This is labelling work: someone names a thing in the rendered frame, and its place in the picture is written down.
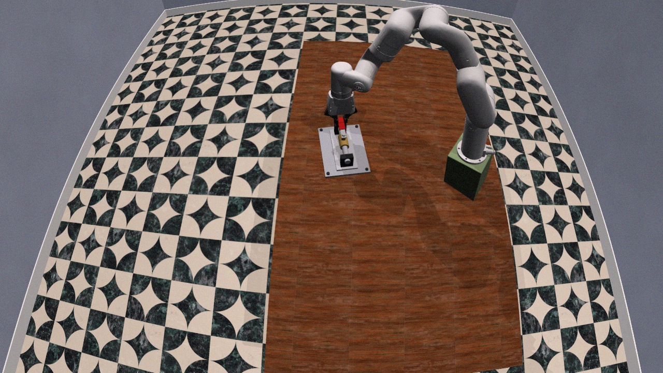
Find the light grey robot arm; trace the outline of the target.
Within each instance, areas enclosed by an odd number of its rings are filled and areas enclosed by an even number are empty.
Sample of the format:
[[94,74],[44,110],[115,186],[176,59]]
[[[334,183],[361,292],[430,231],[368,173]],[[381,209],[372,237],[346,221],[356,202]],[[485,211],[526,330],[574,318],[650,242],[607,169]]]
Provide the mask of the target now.
[[463,138],[458,142],[457,154],[464,162],[477,165],[483,163],[488,154],[495,155],[495,150],[489,150],[492,146],[486,144],[489,127],[496,117],[495,96],[485,82],[485,73],[471,40],[466,33],[448,23],[448,12],[438,5],[395,10],[355,70],[347,62],[332,65],[331,95],[346,99],[353,91],[366,93],[371,90],[379,67],[383,62],[391,62],[407,43],[413,29],[419,28],[424,40],[444,47],[454,62],[457,92],[466,110]]

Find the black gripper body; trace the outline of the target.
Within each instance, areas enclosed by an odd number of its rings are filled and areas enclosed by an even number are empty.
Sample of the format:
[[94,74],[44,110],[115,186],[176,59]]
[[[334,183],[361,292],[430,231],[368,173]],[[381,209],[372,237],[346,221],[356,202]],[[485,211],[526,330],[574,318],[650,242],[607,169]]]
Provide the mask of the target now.
[[328,115],[332,116],[347,115],[354,113],[355,111],[354,94],[351,94],[350,97],[346,99],[337,99],[334,98],[333,95],[331,95],[331,90],[330,90],[327,97],[327,107],[328,107]]

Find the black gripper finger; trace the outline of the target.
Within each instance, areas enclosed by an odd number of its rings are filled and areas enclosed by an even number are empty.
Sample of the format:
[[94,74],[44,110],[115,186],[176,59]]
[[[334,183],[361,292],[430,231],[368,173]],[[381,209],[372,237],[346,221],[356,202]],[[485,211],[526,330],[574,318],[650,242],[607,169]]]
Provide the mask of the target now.
[[324,115],[332,117],[334,119],[334,124],[336,124],[336,127],[338,127],[338,115],[334,115],[334,116],[328,115],[328,107],[326,108],[326,110],[324,112]]
[[[355,113],[357,113],[357,108],[355,108],[355,111],[354,111],[353,114],[355,114]],[[347,115],[343,115],[343,120],[344,120],[345,126],[346,126],[346,123],[348,122],[348,118],[349,118],[351,115],[352,115],[352,113],[351,113],[351,114],[347,114]]]

